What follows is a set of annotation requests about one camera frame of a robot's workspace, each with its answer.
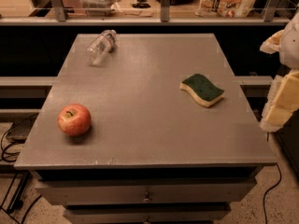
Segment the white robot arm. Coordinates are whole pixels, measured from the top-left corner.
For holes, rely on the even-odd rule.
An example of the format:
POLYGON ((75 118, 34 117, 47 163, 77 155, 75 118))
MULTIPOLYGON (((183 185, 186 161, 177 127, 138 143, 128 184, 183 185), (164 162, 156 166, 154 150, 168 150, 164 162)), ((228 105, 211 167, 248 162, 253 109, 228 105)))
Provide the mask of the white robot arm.
POLYGON ((273 79, 262 112, 261 129, 274 133, 299 109, 299 14, 283 30, 266 39, 260 51, 278 52, 280 63, 290 68, 287 75, 276 75, 273 79))

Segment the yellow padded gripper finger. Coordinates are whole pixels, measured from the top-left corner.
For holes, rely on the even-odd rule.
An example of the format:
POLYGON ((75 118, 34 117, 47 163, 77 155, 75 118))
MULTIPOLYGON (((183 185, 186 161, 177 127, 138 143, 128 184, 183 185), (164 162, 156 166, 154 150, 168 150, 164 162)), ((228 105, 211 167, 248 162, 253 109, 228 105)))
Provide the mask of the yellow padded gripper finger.
POLYGON ((271 83, 267 102, 263 108, 260 127, 263 131, 274 133, 281 129, 299 109, 299 71, 275 76, 271 83))
POLYGON ((280 39, 282 37, 283 30, 280 30, 270 37, 268 37, 260 46, 260 51, 268 54, 279 52, 280 50, 280 39))

